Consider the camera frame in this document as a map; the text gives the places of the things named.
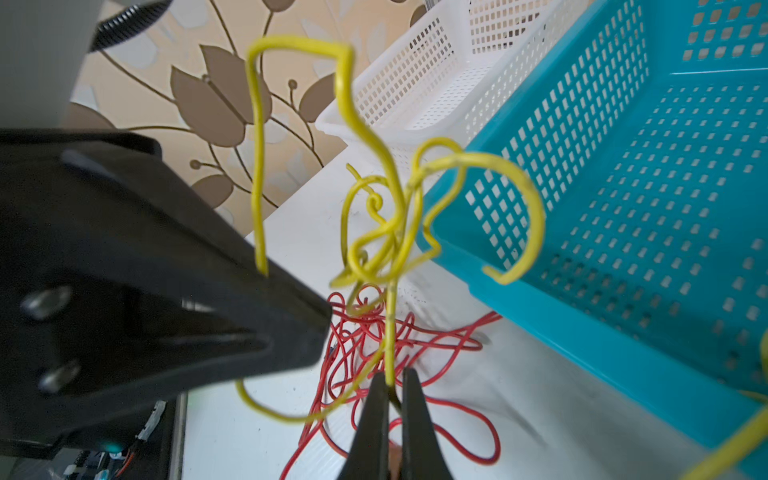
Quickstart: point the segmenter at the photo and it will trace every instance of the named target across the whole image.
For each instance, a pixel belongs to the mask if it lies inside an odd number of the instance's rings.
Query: red wire
[[[361,298],[363,292],[367,289],[374,289],[377,296],[382,295],[382,290],[377,286],[366,286],[358,294],[356,301],[356,308],[359,309],[368,304],[367,298]],[[346,301],[344,295],[338,292],[331,293],[328,296],[328,302],[333,308],[334,316],[338,317],[339,321],[336,324],[331,325],[331,335],[326,345],[326,355],[323,359],[323,364],[320,368],[320,378],[317,384],[317,391],[315,398],[310,406],[310,413],[319,412],[323,408],[327,407],[333,400],[341,396],[345,389],[349,388],[355,378],[362,372],[366,362],[373,356],[376,349],[379,348],[379,344],[382,340],[382,333],[384,331],[384,309],[386,306],[382,302],[376,308],[368,313],[364,313],[359,317],[350,316],[346,312]],[[490,312],[471,325],[463,326],[458,329],[450,330],[448,332],[440,332],[438,330],[426,329],[415,324],[415,315],[408,313],[405,320],[397,320],[399,328],[396,332],[395,353],[396,358],[401,353],[405,353],[401,359],[398,360],[395,373],[396,381],[399,386],[402,386],[402,380],[400,376],[402,371],[406,367],[412,367],[416,361],[430,349],[451,350],[451,355],[445,365],[434,376],[427,380],[422,381],[422,387],[428,386],[440,380],[453,366],[458,354],[462,350],[478,351],[483,348],[483,345],[476,339],[472,338],[472,334],[477,328],[488,325],[501,318],[496,312]],[[418,332],[424,335],[432,335],[429,341],[422,339],[412,339],[411,334]],[[444,343],[445,340],[449,342],[454,340],[455,343]],[[371,342],[376,345],[375,349],[370,349]],[[417,349],[415,352],[406,353],[406,349]],[[373,377],[377,372],[383,371],[383,361],[373,369],[369,374],[369,378]],[[350,396],[346,402],[352,403],[352,414],[349,418],[352,428],[357,430],[356,413],[357,408],[361,401],[368,396],[367,388],[360,388],[352,396]],[[480,465],[493,465],[495,464],[499,456],[502,453],[501,441],[498,437],[498,432],[493,425],[493,422],[485,415],[477,410],[471,409],[467,406],[463,406],[456,402],[450,402],[448,400],[435,399],[429,396],[425,396],[428,403],[439,406],[447,406],[453,409],[457,409],[460,412],[468,413],[480,419],[488,427],[493,437],[494,449],[493,454],[490,457],[481,457],[470,452],[465,446],[461,444],[450,432],[445,430],[440,425],[435,424],[435,431],[445,437],[451,445],[459,450],[466,458],[469,458],[473,462]],[[401,419],[395,419],[389,424],[389,430],[392,431],[395,427],[402,424]],[[304,425],[304,429],[299,437],[299,445],[296,451],[291,455],[291,458],[286,463],[283,472],[280,475],[280,480],[284,480],[288,475],[293,464],[299,458],[306,446],[310,443],[313,437],[320,432],[320,435],[325,439],[326,443],[342,457],[346,458],[348,453],[333,441],[328,430],[326,423],[321,420],[315,424],[308,423]],[[132,461],[132,455],[129,455],[123,466],[121,472],[125,470],[128,463]]]
[[[131,452],[130,455],[125,459],[125,463],[123,464],[122,468],[118,470],[118,473],[114,474],[114,477],[117,478],[120,475],[123,475],[123,472],[125,472],[125,469],[128,468],[128,466],[134,461],[134,457],[136,456],[135,453]]]

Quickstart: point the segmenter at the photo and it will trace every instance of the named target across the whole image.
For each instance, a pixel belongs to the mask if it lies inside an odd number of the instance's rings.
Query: table surface
[[[342,267],[339,253],[341,206],[353,179],[377,170],[366,152],[347,148],[265,222],[267,254],[321,296]],[[349,235],[373,227],[358,200]],[[434,263],[409,273],[399,289],[400,309],[419,322],[451,329],[478,319],[489,308],[466,285]],[[425,393],[471,406],[496,425],[502,456],[480,466],[439,437],[455,478],[676,478],[700,461],[705,450],[505,319],[480,329],[485,348],[463,352]],[[423,376],[445,363],[430,353],[418,365]],[[319,362],[312,368],[247,381],[260,402],[283,412],[306,412],[315,395]],[[493,442],[480,421],[455,410],[430,406],[435,423],[468,449],[490,455]],[[296,449],[302,427],[268,419],[248,409],[232,382],[190,392],[184,443],[183,480],[278,478]],[[349,407],[329,417],[329,430],[342,448],[351,444]],[[343,459],[318,435],[288,478],[335,478]],[[724,478],[742,478],[738,473]]]

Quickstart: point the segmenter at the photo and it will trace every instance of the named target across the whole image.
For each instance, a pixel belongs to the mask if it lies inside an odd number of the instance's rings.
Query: floral wallpaper
[[[108,2],[102,18],[121,9]],[[426,12],[421,0],[174,0],[146,32],[90,54],[65,127],[156,138],[164,161],[239,232],[250,224],[253,112],[243,55],[263,35],[346,41],[356,75]],[[268,51],[262,80],[266,215],[346,146],[314,122],[333,100],[334,62]]]

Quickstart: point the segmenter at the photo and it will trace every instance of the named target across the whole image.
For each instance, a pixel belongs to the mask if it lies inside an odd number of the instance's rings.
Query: white surface
[[[345,163],[361,174],[372,168],[347,149],[304,185],[266,221],[270,258],[317,293],[341,268],[339,215],[353,184]],[[371,227],[354,210],[354,237]],[[488,311],[464,284],[434,263],[403,281],[401,305],[408,303],[419,321],[438,328],[465,325]],[[593,376],[513,325],[502,320],[480,330],[481,352],[463,352],[454,368],[428,395],[451,399],[485,413],[502,439],[501,460],[485,467],[466,460],[441,439],[455,478],[579,478],[601,480],[676,478],[701,460],[704,450],[625,399]],[[445,357],[430,354],[421,365],[434,372]],[[284,412],[306,412],[319,367],[247,382],[261,402]],[[480,422],[442,407],[430,407],[432,419],[470,450],[490,455],[492,440]],[[331,415],[331,435],[343,448],[352,440],[349,410]],[[231,382],[190,393],[183,480],[278,478],[292,455],[300,426],[284,425],[256,414],[237,398]],[[289,478],[335,478],[343,460],[318,435]]]
[[[407,174],[414,151],[431,137],[466,147],[587,3],[443,0],[355,80],[355,106]],[[335,101],[315,125],[349,145],[359,143]]]

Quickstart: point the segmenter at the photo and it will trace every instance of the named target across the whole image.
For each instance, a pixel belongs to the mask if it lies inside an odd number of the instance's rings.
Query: yellow wire
[[[255,125],[256,152],[253,169],[253,187],[251,189],[251,210],[253,214],[254,256],[258,270],[268,275],[268,261],[262,225],[261,196],[264,179],[264,132],[261,94],[259,91],[259,74],[256,71],[256,60],[264,51],[276,48],[297,50],[314,55],[330,57],[337,61],[334,91],[342,118],[376,155],[382,164],[384,175],[369,175],[360,177],[351,165],[347,169],[354,176],[355,183],[346,196],[341,216],[341,254],[344,270],[331,281],[331,286],[353,287],[349,296],[348,312],[360,315],[368,312],[386,300],[386,315],[384,322],[384,338],[374,357],[365,365],[360,375],[353,381],[349,389],[324,410],[306,416],[284,415],[256,402],[248,393],[243,380],[236,382],[240,398],[250,408],[262,412],[273,419],[283,422],[314,422],[326,417],[335,408],[342,405],[360,386],[362,381],[372,371],[378,361],[384,356],[384,371],[390,394],[394,392],[395,379],[395,341],[396,341],[396,298],[398,279],[407,271],[419,264],[437,257],[441,252],[440,244],[432,235],[432,222],[461,192],[469,167],[479,167],[494,170],[508,177],[519,189],[528,206],[528,245],[518,262],[506,273],[487,266],[483,269],[499,283],[507,284],[520,278],[532,265],[544,242],[545,214],[536,187],[531,179],[517,165],[490,154],[468,154],[449,138],[433,138],[425,142],[415,153],[412,162],[412,175],[403,190],[397,173],[395,161],[384,143],[373,133],[355,111],[352,98],[352,73],[355,52],[349,45],[332,44],[311,38],[290,36],[265,37],[258,40],[250,48],[246,60],[246,75],[253,105]],[[438,161],[421,165],[424,154],[434,147],[446,147],[452,154]],[[438,201],[426,215],[423,215],[423,181],[432,174],[443,170],[457,168],[456,179],[449,192]],[[394,204],[394,213],[389,219],[382,217],[379,211],[384,204],[380,194],[373,190],[372,185],[381,185],[389,192]],[[365,233],[351,244],[348,238],[349,212],[356,195],[364,190],[368,194],[366,209],[378,227]],[[422,253],[409,261],[419,228],[429,243],[431,250]],[[377,240],[382,240],[382,246],[369,257],[365,247]],[[355,307],[357,294],[366,283],[386,286],[385,293],[379,298],[362,307]]]
[[[763,375],[768,380],[768,330],[760,340],[760,358],[763,363]],[[743,392],[743,394],[758,401],[764,402],[766,399],[765,395],[755,392]],[[736,463],[744,460],[766,438],[768,438],[768,406],[762,407],[715,452],[680,477],[680,480],[717,478]]]

